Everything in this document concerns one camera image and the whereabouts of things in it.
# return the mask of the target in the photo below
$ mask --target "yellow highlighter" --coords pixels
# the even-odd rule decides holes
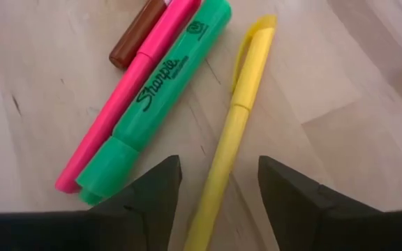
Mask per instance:
[[[237,61],[235,62],[230,110],[198,210],[188,232],[184,251],[205,251],[209,245],[216,215],[223,200],[223,194],[238,152],[241,136],[257,95],[269,48],[276,30],[276,23],[275,15],[260,18],[249,29],[240,46]],[[241,58],[247,46],[249,46],[248,54],[241,72],[239,72]]]

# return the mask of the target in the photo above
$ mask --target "pen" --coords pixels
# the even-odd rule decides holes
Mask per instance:
[[[111,63],[127,69],[140,45],[147,38],[172,0],[148,0],[110,53]]]
[[[235,62],[230,110],[188,232],[184,251],[205,251],[209,245],[216,215],[260,85],[275,29],[276,16],[264,16],[249,29],[241,44]],[[247,45],[248,53],[239,73],[239,64]]]
[[[57,179],[56,189],[68,193],[79,191],[75,179],[111,135],[117,121],[199,5],[200,0],[173,0],[170,3]]]
[[[96,204],[125,186],[140,152],[186,88],[230,16],[226,0],[204,1],[121,117],[112,136],[78,176],[83,201]]]

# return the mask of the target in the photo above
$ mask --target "black plastic piece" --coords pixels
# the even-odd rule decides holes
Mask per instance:
[[[88,211],[0,213],[0,250],[167,250],[180,183],[174,155]]]
[[[402,250],[402,211],[383,213],[267,156],[258,180],[281,251]]]

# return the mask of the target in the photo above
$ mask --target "table surface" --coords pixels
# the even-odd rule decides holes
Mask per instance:
[[[54,181],[119,81],[107,56],[145,0],[0,0],[0,211],[87,208]],[[247,28],[278,31],[211,250],[275,250],[258,188],[271,156],[381,210],[402,209],[402,0],[230,0],[233,17],[133,171],[184,179],[181,250],[230,103]]]

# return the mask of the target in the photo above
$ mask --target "pen clip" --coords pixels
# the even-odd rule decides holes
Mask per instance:
[[[251,43],[252,37],[254,36],[254,34],[257,31],[259,31],[261,29],[274,27],[275,23],[276,23],[275,15],[265,15],[264,17],[260,18],[256,23],[254,23],[252,25],[252,27],[246,33],[246,35],[239,47],[237,58],[235,59],[234,75],[232,77],[232,93],[234,93],[235,87],[237,87],[238,77],[239,77],[240,70],[241,70],[240,63],[241,63],[242,57],[244,55],[244,51]]]

